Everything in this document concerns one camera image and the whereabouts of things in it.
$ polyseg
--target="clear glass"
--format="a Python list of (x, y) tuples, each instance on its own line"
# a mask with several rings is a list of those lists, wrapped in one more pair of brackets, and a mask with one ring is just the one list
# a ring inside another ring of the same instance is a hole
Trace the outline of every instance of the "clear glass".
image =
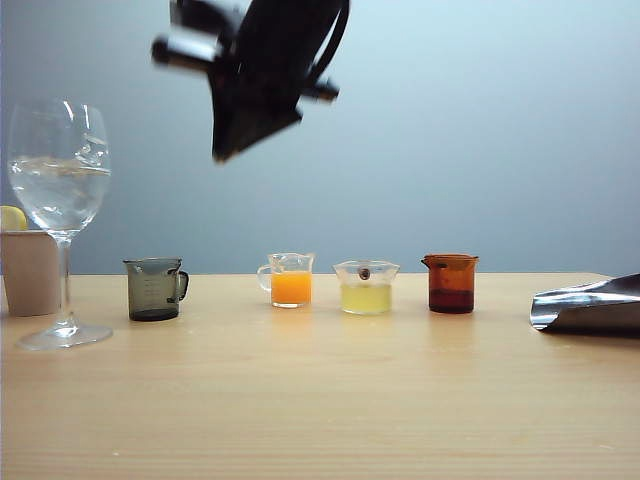
[(271, 293), (271, 305), (297, 308), (311, 303), (313, 253), (272, 253), (258, 268), (258, 283)]
[(391, 283), (400, 266), (384, 260), (351, 260), (333, 266), (344, 312), (377, 315), (391, 310)]
[(50, 350), (103, 340), (109, 327), (84, 325), (69, 295), (69, 248), (98, 212), (111, 176), (107, 136), (98, 110), (64, 99), (16, 105), (7, 155), (9, 181), (29, 217), (56, 242), (60, 309), (53, 325), (19, 340)]

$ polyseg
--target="lemon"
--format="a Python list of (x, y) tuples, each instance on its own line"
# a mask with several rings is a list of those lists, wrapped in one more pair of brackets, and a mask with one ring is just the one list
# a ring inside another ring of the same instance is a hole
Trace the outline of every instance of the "lemon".
[(24, 212), (18, 207), (2, 205), (2, 210), (0, 211), (0, 230), (6, 232), (7, 230), (26, 229), (27, 217), (25, 217)]

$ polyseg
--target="gray measuring cup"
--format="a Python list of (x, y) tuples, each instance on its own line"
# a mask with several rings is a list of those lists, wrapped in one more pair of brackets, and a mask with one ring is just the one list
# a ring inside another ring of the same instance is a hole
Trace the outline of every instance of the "gray measuring cup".
[(187, 294), (189, 275), (180, 271), (181, 258), (123, 260), (127, 268), (129, 318), (167, 320), (178, 316), (178, 302)]

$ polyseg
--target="amber beaker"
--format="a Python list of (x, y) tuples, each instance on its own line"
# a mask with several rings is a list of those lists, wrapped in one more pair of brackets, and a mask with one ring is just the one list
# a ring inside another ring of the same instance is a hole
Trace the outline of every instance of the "amber beaker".
[(429, 309), (440, 313), (473, 311), (478, 257), (462, 253), (425, 255), (429, 268)]

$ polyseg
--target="beige cup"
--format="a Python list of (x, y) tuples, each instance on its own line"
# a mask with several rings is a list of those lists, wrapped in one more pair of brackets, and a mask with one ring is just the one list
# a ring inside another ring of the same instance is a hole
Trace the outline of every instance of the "beige cup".
[(9, 313), (28, 317), (57, 312), (60, 277), (53, 238), (42, 230), (2, 232), (0, 253)]

